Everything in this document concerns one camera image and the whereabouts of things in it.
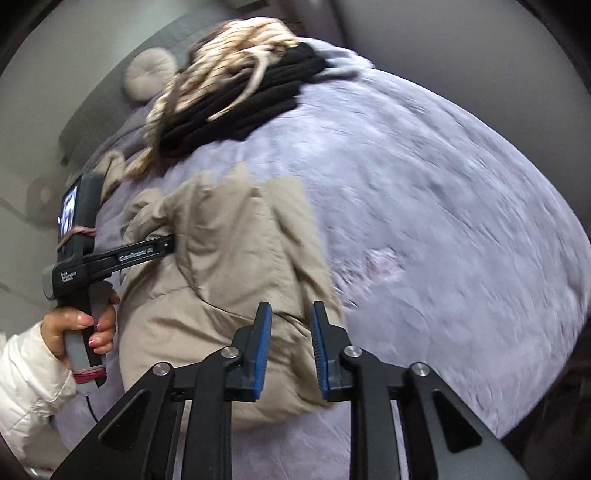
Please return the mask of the person's left hand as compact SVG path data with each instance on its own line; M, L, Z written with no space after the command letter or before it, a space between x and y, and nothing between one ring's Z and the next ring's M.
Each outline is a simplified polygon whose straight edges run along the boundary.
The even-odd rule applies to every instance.
M119 296L111 291L107 307L98 320L73 307L56 307L46 314L41 322L40 333L45 345L58 360L70 367L64 333L93 327L94 332L88 341L90 349L99 355L110 352L116 330L115 306L119 303Z

